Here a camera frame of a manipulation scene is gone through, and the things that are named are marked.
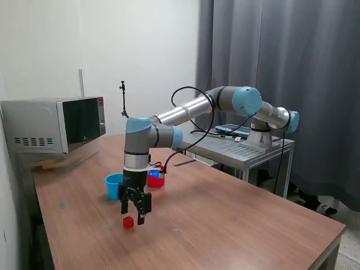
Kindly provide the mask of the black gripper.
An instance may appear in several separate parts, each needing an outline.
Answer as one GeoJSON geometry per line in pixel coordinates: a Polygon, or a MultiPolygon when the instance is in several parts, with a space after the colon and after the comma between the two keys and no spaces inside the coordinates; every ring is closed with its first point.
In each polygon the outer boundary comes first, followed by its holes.
{"type": "Polygon", "coordinates": [[[128,213],[129,192],[131,192],[131,188],[134,189],[131,194],[131,200],[138,211],[138,225],[144,224],[145,216],[152,211],[152,194],[150,192],[144,192],[146,181],[146,171],[135,172],[123,170],[123,183],[118,184],[118,199],[121,204],[121,214],[128,213]]]}

